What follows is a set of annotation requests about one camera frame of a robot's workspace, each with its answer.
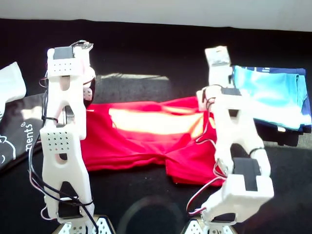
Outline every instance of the red cloth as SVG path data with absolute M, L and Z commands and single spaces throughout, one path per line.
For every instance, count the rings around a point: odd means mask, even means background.
M 197 144 L 195 139 L 206 123 L 196 97 L 92 104 L 82 157 L 88 171 L 165 164 L 174 182 L 205 184 L 215 177 L 215 149 L 210 142 Z M 205 137 L 216 141 L 215 129 L 209 126 Z

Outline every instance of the black fabric surface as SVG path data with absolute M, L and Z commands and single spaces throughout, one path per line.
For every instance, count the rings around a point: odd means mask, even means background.
M 311 33 L 240 30 L 112 22 L 0 20 L 0 67 L 17 61 L 25 79 L 27 94 L 42 93 L 38 80 L 43 77 L 46 51 L 78 39 L 94 43 L 91 65 L 98 75 L 95 102 L 164 100 L 192 96 L 207 84 L 208 65 L 204 49 L 227 45 L 232 64 L 262 67 L 303 67 L 312 92 Z M 115 83 L 107 77 L 127 74 Z M 138 81 L 130 75 L 152 75 Z M 142 89 L 149 92 L 142 94 Z M 239 233 L 283 234 L 312 231 L 311 134 L 273 134 L 259 127 L 272 167 L 275 197 L 241 225 Z M 234 156 L 239 151 L 233 150 Z M 40 170 L 42 154 L 34 158 Z M 42 195 L 28 181 L 27 162 L 0 177 L 0 233 L 51 233 L 58 224 L 44 221 L 40 210 Z M 151 165 L 126 171 L 90 173 L 95 213 L 108 215 L 115 227 L 126 210 L 139 199 L 158 195 L 184 209 L 200 186 L 172 183 L 165 168 Z M 199 206 L 216 188 L 198 198 Z M 165 208 L 149 207 L 137 213 L 127 233 L 176 233 L 176 218 Z

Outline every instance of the perforated metal bracket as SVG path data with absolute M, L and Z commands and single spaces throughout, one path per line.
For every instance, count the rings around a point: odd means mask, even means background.
M 181 234 L 237 234 L 230 226 L 211 227 L 205 226 L 198 219 L 190 220 Z
M 97 218 L 96 216 L 94 219 L 97 219 L 97 226 L 98 226 L 98 234 L 116 234 L 115 230 L 110 222 L 110 220 L 105 216 L 100 216 Z M 65 223 L 60 226 L 53 234 L 86 234 L 87 229 L 83 225 L 73 224 L 73 223 Z M 92 234 L 96 234 L 95 227 L 92 229 Z

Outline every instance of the white robotic arm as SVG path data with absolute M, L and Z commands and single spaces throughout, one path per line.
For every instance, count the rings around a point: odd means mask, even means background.
M 201 206 L 201 216 L 210 233 L 220 234 L 225 226 L 243 222 L 274 196 L 270 163 L 257 134 L 247 97 L 234 88 L 226 47 L 206 49 L 209 85 L 197 92 L 200 110 L 214 115 L 217 142 L 215 161 L 225 182 Z M 232 157 L 233 143 L 240 144 L 249 158 Z
M 95 77 L 89 62 L 92 47 L 92 44 L 83 41 L 48 50 L 48 98 L 44 107 L 45 125 L 40 130 L 44 155 L 42 179 L 53 188 L 44 187 L 52 195 L 46 194 L 44 197 L 49 217 L 57 219 L 59 223 L 71 223 L 72 231 L 86 233 L 88 230 L 89 234 L 93 230 L 94 204 L 89 175 L 81 156 L 80 140 L 86 137 L 83 100 L 92 96 L 89 86 Z M 75 120 L 57 126 L 58 118 L 66 106 L 72 109 Z M 65 195 L 68 192 L 62 191 L 64 187 L 70 188 L 73 193 Z M 81 205 L 71 205 L 77 201 Z

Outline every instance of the folded clothing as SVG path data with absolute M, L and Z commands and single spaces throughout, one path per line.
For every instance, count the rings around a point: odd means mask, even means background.
M 274 67 L 242 67 L 251 71 L 264 72 L 264 73 L 287 73 L 287 74 L 298 74 L 300 76 L 306 75 L 306 70 L 304 68 L 274 68 Z M 302 86 L 306 88 L 305 78 L 301 77 Z M 310 100 L 309 95 L 307 94 L 307 98 L 303 101 L 302 109 L 302 122 L 299 128 L 300 131 L 303 131 L 303 127 L 311 129 L 312 118 L 311 118 L 311 108 L 310 108 Z
M 235 86 L 251 98 L 255 119 L 291 130 L 298 130 L 303 122 L 301 114 L 307 98 L 305 77 L 298 74 L 263 73 L 239 66 L 234 67 Z
M 215 149 L 210 142 L 197 144 L 195 139 L 207 122 L 196 97 L 91 104 L 82 157 L 88 171 L 165 164 L 175 182 L 205 184 L 215 177 Z M 215 129 L 209 127 L 204 137 L 216 141 Z

